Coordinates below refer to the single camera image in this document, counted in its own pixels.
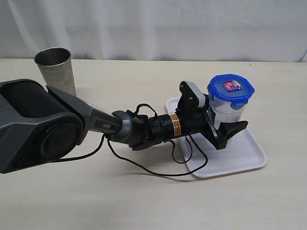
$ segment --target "white curtain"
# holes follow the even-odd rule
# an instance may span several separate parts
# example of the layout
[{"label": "white curtain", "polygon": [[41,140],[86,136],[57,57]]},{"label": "white curtain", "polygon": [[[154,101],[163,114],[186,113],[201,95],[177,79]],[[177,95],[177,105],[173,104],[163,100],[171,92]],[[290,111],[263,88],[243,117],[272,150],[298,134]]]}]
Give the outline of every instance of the white curtain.
[{"label": "white curtain", "polygon": [[307,0],[0,0],[0,57],[307,61]]}]

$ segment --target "stainless steel cup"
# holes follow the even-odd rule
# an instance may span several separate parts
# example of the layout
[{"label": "stainless steel cup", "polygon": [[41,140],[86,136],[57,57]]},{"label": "stainless steel cup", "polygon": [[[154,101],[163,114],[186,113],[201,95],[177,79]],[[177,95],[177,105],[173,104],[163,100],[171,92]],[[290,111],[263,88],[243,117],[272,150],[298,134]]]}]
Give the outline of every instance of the stainless steel cup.
[{"label": "stainless steel cup", "polygon": [[76,96],[71,66],[71,53],[61,47],[40,51],[34,57],[47,86],[53,86]]}]

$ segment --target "tabletop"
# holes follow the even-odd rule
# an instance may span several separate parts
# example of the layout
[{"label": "tabletop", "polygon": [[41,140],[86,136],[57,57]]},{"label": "tabletop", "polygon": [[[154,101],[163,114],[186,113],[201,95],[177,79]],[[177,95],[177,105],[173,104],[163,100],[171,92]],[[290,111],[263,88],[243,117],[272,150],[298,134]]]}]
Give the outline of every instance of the tabletop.
[{"label": "tabletop", "polygon": [[[307,63],[72,60],[72,67],[77,96],[110,112],[148,103],[164,114],[181,81],[207,92],[215,75],[241,75],[256,90],[244,118],[268,163],[210,180],[161,178],[116,158],[104,143],[81,161],[0,175],[0,229],[307,229]],[[32,59],[0,59],[0,81],[20,78],[44,84]],[[68,156],[91,152],[100,138],[89,133]],[[169,144],[113,147],[155,172],[187,172]]]}]

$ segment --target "white tray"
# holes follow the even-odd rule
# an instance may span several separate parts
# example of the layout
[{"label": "white tray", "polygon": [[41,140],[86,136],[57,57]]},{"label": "white tray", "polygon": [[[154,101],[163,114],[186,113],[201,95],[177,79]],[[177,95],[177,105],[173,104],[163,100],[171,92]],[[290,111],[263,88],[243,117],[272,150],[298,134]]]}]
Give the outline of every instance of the white tray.
[{"label": "white tray", "polygon": [[[179,98],[172,98],[166,102],[168,113],[175,111],[178,101]],[[226,148],[222,150],[216,150],[201,134],[193,134],[192,136],[199,147],[208,156],[207,165],[193,173],[199,178],[248,172],[262,168],[267,163],[265,152],[248,128],[232,137]],[[178,138],[178,141],[186,160],[190,155],[190,145],[185,138]],[[193,156],[190,161],[187,162],[187,167],[190,171],[200,167],[205,160],[204,156],[197,150],[192,142],[191,145]]]}]

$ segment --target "blue container lid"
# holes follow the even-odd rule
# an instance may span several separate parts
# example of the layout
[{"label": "blue container lid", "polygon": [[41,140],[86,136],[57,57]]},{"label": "blue container lid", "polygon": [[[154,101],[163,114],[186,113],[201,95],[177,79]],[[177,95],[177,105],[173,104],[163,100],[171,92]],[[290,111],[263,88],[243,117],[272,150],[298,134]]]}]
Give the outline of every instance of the blue container lid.
[{"label": "blue container lid", "polygon": [[217,75],[208,85],[209,97],[233,104],[247,104],[255,89],[245,78],[235,74]]}]

